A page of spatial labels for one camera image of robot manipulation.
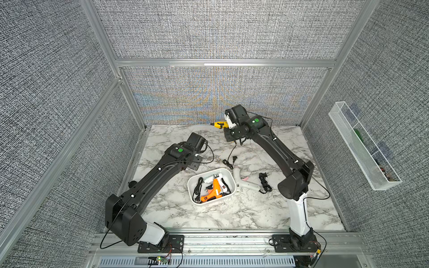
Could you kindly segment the white orange glue gun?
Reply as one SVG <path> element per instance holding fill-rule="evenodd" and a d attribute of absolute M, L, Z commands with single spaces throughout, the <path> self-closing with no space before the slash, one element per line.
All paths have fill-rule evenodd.
<path fill-rule="evenodd" d="M 206 186 L 206 190 L 208 194 L 214 191 L 215 195 L 229 195 L 231 194 L 229 186 L 225 183 L 223 176 L 221 173 L 209 176 L 203 180 Z"/>

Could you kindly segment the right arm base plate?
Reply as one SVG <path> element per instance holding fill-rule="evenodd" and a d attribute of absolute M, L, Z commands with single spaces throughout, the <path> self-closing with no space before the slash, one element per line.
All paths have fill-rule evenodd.
<path fill-rule="evenodd" d="M 277 253 L 315 253 L 320 249 L 320 244 L 312 234 L 307 236 L 274 234 L 271 239 Z"/>

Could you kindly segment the yellow glue gun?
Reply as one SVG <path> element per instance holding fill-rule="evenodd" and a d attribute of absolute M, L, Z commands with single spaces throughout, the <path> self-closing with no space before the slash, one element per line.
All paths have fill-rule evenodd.
<path fill-rule="evenodd" d="M 218 128 L 218 129 L 225 129 L 225 128 L 228 128 L 229 126 L 228 126 L 228 124 L 227 124 L 227 122 L 226 121 L 219 121 L 219 122 L 215 122 L 215 123 L 212 123 L 212 126 L 214 126 L 214 127 L 216 127 L 216 128 Z M 234 168 L 234 163 L 235 163 L 235 161 L 236 161 L 236 159 L 237 159 L 237 156 L 233 156 L 232 157 L 232 162 L 230 162 L 230 157 L 231 157 L 231 155 L 232 155 L 232 153 L 233 153 L 233 151 L 235 150 L 235 148 L 237 147 L 237 143 L 236 143 L 236 141 L 234 142 L 235 143 L 235 146 L 233 147 L 233 149 L 231 150 L 231 152 L 230 152 L 230 154 L 229 154 L 229 156 L 228 156 L 228 158 L 227 159 L 224 159 L 222 162 L 223 162 L 223 164 L 224 165 L 226 165 L 228 168 L 230 168 L 231 170 Z"/>

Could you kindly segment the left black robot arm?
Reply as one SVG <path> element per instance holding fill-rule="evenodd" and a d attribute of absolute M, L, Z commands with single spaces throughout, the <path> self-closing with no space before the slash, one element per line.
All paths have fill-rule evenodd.
<path fill-rule="evenodd" d="M 141 216 L 162 187 L 180 172 L 197 170 L 203 164 L 200 157 L 208 141 L 197 133 L 188 140 L 169 146 L 159 162 L 137 183 L 120 195 L 110 195 L 105 203 L 105 226 L 121 242 L 132 246 L 138 242 L 165 247 L 168 231 L 157 223 L 147 223 Z"/>

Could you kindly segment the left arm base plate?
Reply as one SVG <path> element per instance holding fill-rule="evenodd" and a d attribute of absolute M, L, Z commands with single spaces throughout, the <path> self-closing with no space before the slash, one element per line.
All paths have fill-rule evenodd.
<path fill-rule="evenodd" d="M 158 244 L 148 242 L 139 242 L 138 253 L 182 253 L 184 248 L 184 235 L 169 235 L 166 239 L 162 239 Z"/>

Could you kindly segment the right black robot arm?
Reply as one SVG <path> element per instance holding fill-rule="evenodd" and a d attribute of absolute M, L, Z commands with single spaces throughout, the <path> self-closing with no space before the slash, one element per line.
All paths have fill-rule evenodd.
<path fill-rule="evenodd" d="M 285 179 L 278 190 L 287 199 L 290 213 L 289 243 L 294 250 L 301 250 L 315 240 L 314 232 L 307 222 L 307 192 L 314 171 L 311 161 L 303 161 L 274 134 L 266 119 L 252 116 L 242 105 L 227 109 L 224 118 L 228 128 L 224 130 L 228 142 L 253 140 L 280 167 Z"/>

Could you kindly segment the white plastic storage box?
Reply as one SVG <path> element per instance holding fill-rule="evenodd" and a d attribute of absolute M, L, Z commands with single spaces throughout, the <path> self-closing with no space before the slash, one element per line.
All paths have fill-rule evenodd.
<path fill-rule="evenodd" d="M 229 186 L 231 194 L 226 195 L 226 196 L 224 196 L 222 198 L 219 198 L 219 199 L 216 199 L 216 200 L 212 200 L 212 201 L 208 201 L 208 202 L 201 203 L 201 204 L 197 204 L 195 201 L 193 201 L 192 195 L 193 195 L 194 189 L 195 189 L 195 187 L 197 185 L 198 179 L 200 177 L 202 177 L 203 179 L 205 179 L 205 178 L 207 178 L 209 176 L 212 176 L 212 175 L 215 175 L 215 174 L 219 174 L 219 173 L 222 174 L 225 183 Z M 207 205 L 212 205 L 212 204 L 215 204 L 215 203 L 218 203 L 218 202 L 226 201 L 229 198 L 231 198 L 233 195 L 235 195 L 235 193 L 237 191 L 237 186 L 236 186 L 235 180 L 234 180 L 234 178 L 232 176 L 232 173 L 229 170 L 225 169 L 225 168 L 219 168 L 219 169 L 215 169 L 215 170 L 211 170 L 211 171 L 208 171 L 208 172 L 204 172 L 204 173 L 201 173 L 201 174 L 194 175 L 194 176 L 192 176 L 188 180 L 187 186 L 188 186 L 188 193 L 189 193 L 189 197 L 191 199 L 191 203 L 193 203 L 193 204 L 195 204 L 197 206 L 207 206 Z M 208 184 L 203 183 L 202 190 L 201 190 L 201 196 L 205 196 L 205 195 L 208 194 L 208 191 L 206 190 L 206 186 L 208 186 Z"/>

